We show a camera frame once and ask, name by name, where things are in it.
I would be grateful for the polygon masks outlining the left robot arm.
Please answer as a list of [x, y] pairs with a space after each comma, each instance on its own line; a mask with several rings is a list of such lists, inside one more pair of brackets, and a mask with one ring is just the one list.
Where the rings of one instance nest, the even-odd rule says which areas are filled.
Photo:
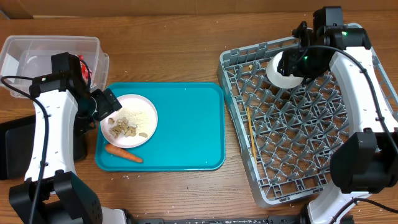
[[24, 223], [133, 223], [127, 210], [101, 205], [73, 159], [75, 123], [85, 133], [120, 110], [120, 102], [109, 89], [90, 90], [78, 56], [52, 55], [51, 63], [51, 74], [31, 78], [29, 92], [21, 92], [34, 103], [34, 145], [24, 183], [10, 188], [12, 208]]

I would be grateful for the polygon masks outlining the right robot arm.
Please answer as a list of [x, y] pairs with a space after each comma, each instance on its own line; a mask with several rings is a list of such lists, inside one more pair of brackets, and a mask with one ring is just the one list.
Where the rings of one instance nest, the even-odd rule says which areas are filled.
[[349, 223], [346, 214], [358, 202], [397, 183], [397, 121], [376, 78], [368, 34], [345, 26], [342, 8], [315, 11], [313, 27], [302, 22], [292, 34], [300, 45], [272, 58], [268, 79], [293, 88], [331, 72], [349, 120], [349, 138], [331, 157], [331, 181], [302, 210], [301, 221]]

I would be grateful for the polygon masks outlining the red snack wrapper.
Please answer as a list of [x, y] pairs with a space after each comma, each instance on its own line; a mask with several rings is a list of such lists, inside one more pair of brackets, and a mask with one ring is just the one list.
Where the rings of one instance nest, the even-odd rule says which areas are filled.
[[82, 55], [78, 55], [78, 58], [80, 60], [81, 74], [82, 74], [83, 80], [86, 82], [87, 89], [90, 90], [92, 71], [90, 70], [88, 64], [83, 60]]

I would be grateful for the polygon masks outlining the wooden chopstick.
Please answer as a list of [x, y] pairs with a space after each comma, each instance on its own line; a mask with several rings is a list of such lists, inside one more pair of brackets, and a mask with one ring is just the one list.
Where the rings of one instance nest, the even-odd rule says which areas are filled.
[[257, 157], [256, 157], [256, 146], [254, 143], [254, 133], [252, 130], [252, 120], [251, 120], [251, 114], [250, 114], [250, 109], [249, 106], [246, 107], [246, 112], [247, 112], [247, 117], [248, 117], [248, 126], [249, 126], [249, 134], [250, 134], [250, 140], [251, 140], [251, 151], [252, 151], [252, 157], [254, 164], [257, 165]]

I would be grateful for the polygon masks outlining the white bowl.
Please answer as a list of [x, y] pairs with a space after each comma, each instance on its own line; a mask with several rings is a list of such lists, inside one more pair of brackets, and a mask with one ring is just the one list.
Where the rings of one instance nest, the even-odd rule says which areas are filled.
[[283, 52], [279, 52], [268, 62], [266, 75], [269, 81], [278, 88], [294, 88], [302, 83], [303, 77], [295, 77], [292, 74], [286, 77], [277, 71], [282, 55]]

